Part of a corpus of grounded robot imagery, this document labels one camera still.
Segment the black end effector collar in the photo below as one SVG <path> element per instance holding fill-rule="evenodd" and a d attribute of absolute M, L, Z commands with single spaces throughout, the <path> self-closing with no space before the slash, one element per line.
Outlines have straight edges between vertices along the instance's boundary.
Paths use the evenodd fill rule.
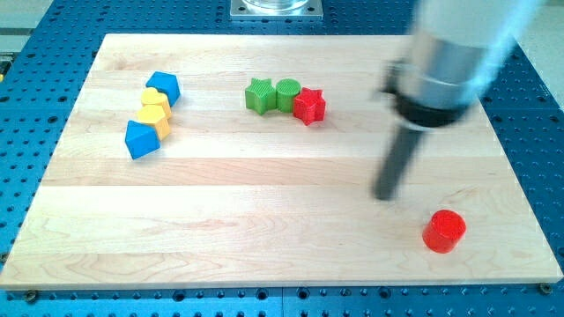
<path fill-rule="evenodd" d="M 382 92 L 395 96 L 395 111 L 410 123 L 424 128 L 440 128 L 462 119 L 470 108 L 469 105 L 456 105 L 454 108 L 439 109 L 424 106 L 408 98 L 399 91 L 399 75 L 405 63 L 392 63 Z"/>

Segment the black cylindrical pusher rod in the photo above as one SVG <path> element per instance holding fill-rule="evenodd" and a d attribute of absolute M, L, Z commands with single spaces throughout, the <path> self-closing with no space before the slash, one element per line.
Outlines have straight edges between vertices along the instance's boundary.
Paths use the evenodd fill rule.
<path fill-rule="evenodd" d="M 398 185 L 423 135 L 424 132 L 419 129 L 407 126 L 398 128 L 375 180 L 374 195 L 377 199 L 388 201 L 395 197 Z"/>

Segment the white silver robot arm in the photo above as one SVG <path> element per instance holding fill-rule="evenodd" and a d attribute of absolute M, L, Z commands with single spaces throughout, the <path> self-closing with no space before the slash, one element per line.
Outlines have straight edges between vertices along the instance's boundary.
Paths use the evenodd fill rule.
<path fill-rule="evenodd" d="M 384 91 L 400 118 L 373 186 L 395 196 L 419 141 L 462 119 L 496 79 L 541 0 L 426 0 L 417 4 L 405 54 L 390 67 Z"/>

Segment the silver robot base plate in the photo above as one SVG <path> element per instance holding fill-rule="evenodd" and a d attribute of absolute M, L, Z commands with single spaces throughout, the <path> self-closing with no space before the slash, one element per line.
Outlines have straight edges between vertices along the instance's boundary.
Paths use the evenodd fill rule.
<path fill-rule="evenodd" d="M 229 0 L 231 20 L 319 20 L 322 0 Z"/>

